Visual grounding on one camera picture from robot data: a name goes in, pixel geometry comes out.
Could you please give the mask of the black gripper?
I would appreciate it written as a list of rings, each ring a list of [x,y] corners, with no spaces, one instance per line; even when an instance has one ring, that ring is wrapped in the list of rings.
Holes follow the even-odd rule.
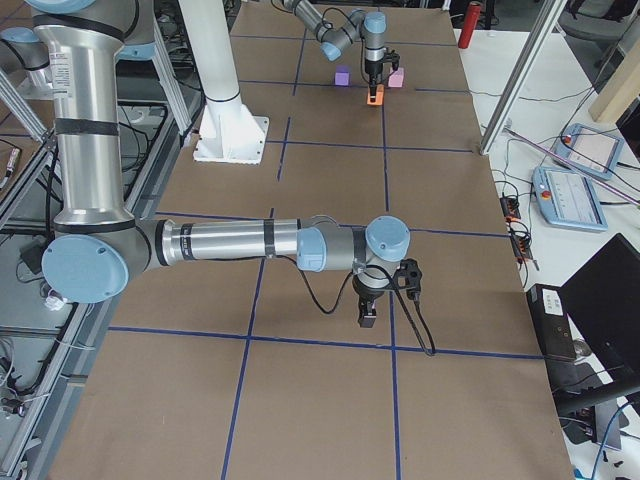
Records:
[[[352,285],[354,291],[359,296],[358,325],[360,328],[372,328],[377,319],[375,300],[385,292],[392,291],[393,287],[388,280],[385,280],[381,286],[369,286],[360,279],[359,275],[355,275],[352,278]]]
[[[364,79],[367,83],[376,83],[369,86],[369,99],[381,98],[381,85],[383,82],[383,65],[386,56],[386,48],[365,47],[363,50]]]

